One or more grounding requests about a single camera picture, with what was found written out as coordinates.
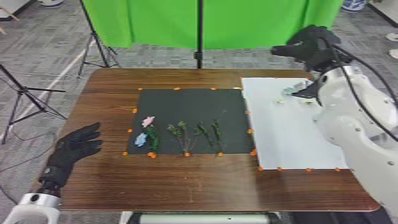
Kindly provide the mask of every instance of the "white sheet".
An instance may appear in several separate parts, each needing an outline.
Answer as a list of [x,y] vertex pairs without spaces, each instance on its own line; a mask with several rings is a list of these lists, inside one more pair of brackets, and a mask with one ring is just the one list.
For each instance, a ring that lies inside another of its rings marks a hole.
[[278,169],[349,168],[343,151],[324,139],[313,115],[320,113],[317,103],[285,96],[283,89],[304,78],[244,78],[244,97],[255,131],[260,166]]

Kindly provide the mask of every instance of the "small orange dot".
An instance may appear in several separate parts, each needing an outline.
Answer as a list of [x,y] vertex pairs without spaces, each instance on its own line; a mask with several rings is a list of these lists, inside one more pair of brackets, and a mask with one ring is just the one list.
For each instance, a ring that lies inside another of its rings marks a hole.
[[253,149],[253,151],[251,151],[251,155],[253,155],[253,156],[258,155],[258,151],[256,151],[256,149]]

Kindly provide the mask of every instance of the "dark green cloth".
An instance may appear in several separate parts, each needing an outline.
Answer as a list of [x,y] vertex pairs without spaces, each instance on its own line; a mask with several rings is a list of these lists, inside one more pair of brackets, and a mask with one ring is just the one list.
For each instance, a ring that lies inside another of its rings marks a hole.
[[[107,46],[196,48],[198,0],[84,0]],[[310,24],[331,27],[342,0],[205,0],[205,48],[285,44]]]

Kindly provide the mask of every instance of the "tripod stand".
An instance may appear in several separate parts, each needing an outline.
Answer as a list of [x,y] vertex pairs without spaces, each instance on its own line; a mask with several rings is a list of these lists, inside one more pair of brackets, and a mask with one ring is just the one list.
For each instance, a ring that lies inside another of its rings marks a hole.
[[[49,105],[49,102],[43,101],[36,95],[31,93],[31,90],[34,91],[47,91],[50,93],[57,92],[57,93],[63,93],[66,91],[63,90],[54,90],[54,89],[41,89],[41,88],[31,88],[27,86],[22,85],[22,83],[18,82],[15,76],[11,75],[4,65],[0,64],[0,70],[17,86],[15,90],[17,90],[17,93],[18,93],[18,96],[17,96],[17,102],[15,102],[15,107],[13,107],[13,112],[11,112],[11,117],[9,117],[9,123],[8,123],[8,127],[6,127],[6,132],[4,132],[4,139],[2,139],[2,145],[6,144],[6,140],[8,140],[8,136],[9,136],[9,131],[11,131],[11,127],[13,125],[22,122],[25,119],[29,119],[31,117],[34,117],[38,114],[41,113],[50,113],[54,114],[61,119],[66,120],[66,117],[64,115],[59,113],[59,111],[50,107]],[[38,111],[34,113],[31,113],[27,116],[17,118],[17,109],[18,109],[18,105],[20,105],[20,100],[22,100],[22,96],[25,96],[38,108]]]
[[[82,5],[82,8],[84,8],[84,15],[86,15],[86,19],[88,19],[89,27],[91,27],[91,38],[89,38],[89,42],[88,42],[88,46],[86,46],[84,59],[82,59],[82,64],[80,64],[80,68],[79,68],[79,78],[82,78],[84,65],[95,65],[95,66],[98,66],[102,68],[112,68],[118,65],[118,67],[121,68],[120,62],[116,60],[116,55],[118,55],[116,50],[114,50],[112,47],[107,47],[102,44],[102,40],[100,40],[98,33],[96,33],[96,30],[95,30],[93,22],[91,22],[89,13],[88,13],[86,6],[84,6],[84,0],[80,0],[80,5]],[[100,51],[100,55],[102,55],[104,65],[98,65],[98,64],[95,64],[95,63],[86,61],[93,40],[96,41],[96,47],[98,47],[98,51]]]

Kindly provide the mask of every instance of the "metal pole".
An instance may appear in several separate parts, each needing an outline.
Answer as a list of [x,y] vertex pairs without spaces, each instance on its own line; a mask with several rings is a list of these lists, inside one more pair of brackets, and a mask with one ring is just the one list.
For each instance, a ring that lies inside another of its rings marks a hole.
[[82,8],[84,8],[84,15],[86,15],[86,19],[88,19],[88,22],[89,22],[91,35],[93,35],[95,40],[96,40],[96,46],[98,46],[98,50],[100,50],[100,54],[102,54],[105,68],[111,68],[109,61],[107,61],[105,54],[104,54],[104,48],[102,48],[100,38],[98,38],[98,34],[96,34],[93,22],[91,22],[91,17],[89,17],[89,13],[88,13],[86,6],[84,6],[84,0],[80,0],[80,5],[82,5]]
[[203,7],[205,7],[205,0],[198,0],[198,52],[196,52],[198,69],[203,68]]

